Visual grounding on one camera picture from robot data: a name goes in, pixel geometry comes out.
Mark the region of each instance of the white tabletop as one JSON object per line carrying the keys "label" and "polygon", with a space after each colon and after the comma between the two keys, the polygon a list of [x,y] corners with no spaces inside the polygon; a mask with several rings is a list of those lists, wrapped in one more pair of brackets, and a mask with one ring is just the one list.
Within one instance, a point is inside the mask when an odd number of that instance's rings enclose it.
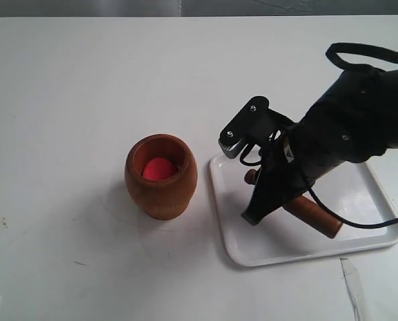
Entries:
{"label": "white tabletop", "polygon": [[[252,96],[299,120],[340,74],[339,41],[398,50],[398,16],[0,19],[0,320],[353,320],[338,257],[231,262],[207,170]],[[199,170],[168,222],[123,181],[159,132]],[[398,150],[371,165],[398,211]],[[348,257],[373,319],[398,320],[398,245]]]}

